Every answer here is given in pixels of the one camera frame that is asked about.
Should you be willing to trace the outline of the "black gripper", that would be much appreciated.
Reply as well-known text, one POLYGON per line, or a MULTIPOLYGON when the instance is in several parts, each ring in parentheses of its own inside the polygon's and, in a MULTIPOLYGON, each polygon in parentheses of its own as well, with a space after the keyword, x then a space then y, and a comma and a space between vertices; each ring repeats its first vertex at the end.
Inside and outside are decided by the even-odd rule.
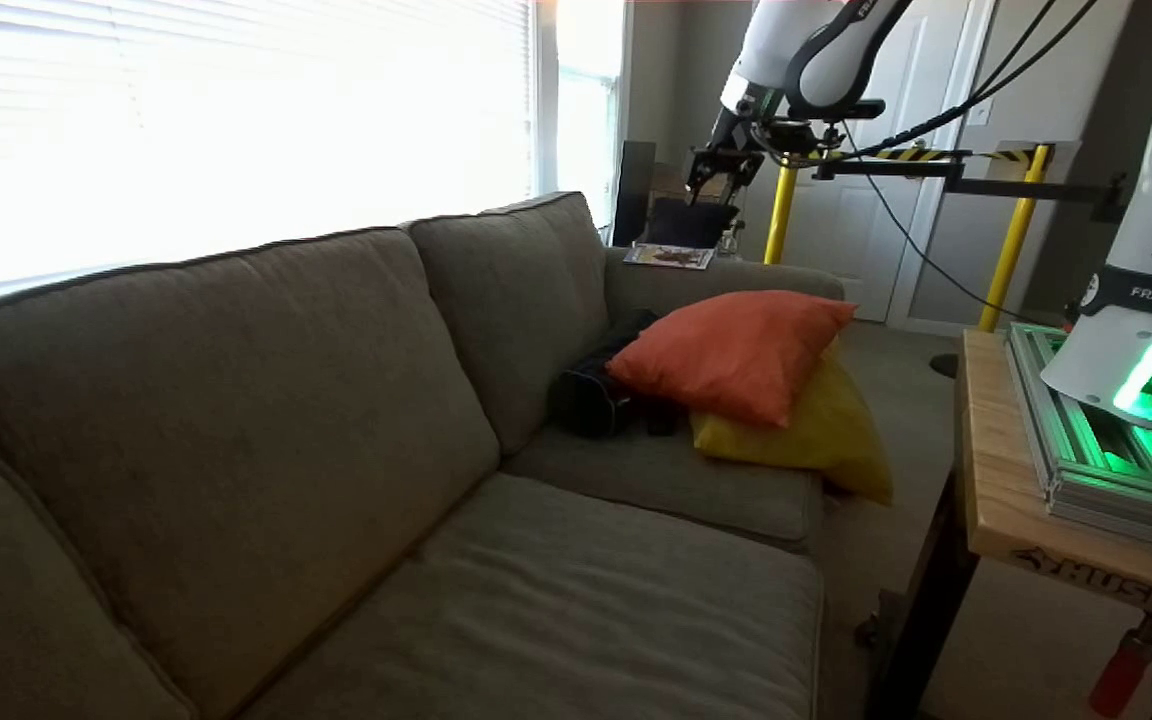
POLYGON ((691 204, 728 204, 742 186, 747 186, 776 148, 781 115, 742 115, 719 110, 710 129, 703 143, 691 153, 684 191, 691 204))

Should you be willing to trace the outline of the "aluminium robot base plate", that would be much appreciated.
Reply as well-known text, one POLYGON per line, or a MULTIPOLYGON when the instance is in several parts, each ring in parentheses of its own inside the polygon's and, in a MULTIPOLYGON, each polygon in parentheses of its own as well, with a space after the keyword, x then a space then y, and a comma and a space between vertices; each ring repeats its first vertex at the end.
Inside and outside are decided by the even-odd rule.
POLYGON ((1054 390, 1042 369, 1060 339, 1064 333, 1045 324, 1009 327, 1009 354, 1042 454, 1042 505, 1064 521, 1146 535, 1152 532, 1152 427, 1054 390))

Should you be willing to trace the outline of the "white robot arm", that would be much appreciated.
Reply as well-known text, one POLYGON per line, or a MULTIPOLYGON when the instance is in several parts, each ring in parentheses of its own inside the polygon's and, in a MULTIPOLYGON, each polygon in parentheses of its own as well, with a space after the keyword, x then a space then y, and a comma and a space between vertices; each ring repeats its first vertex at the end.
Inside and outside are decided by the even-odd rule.
MULTIPOLYGON (((911 0, 755 0, 746 42, 691 153, 684 191, 731 201, 761 161, 799 162, 818 125, 871 121, 869 77, 911 0)), ((1152 129, 1137 186, 1042 380, 1090 408, 1152 427, 1152 129)))

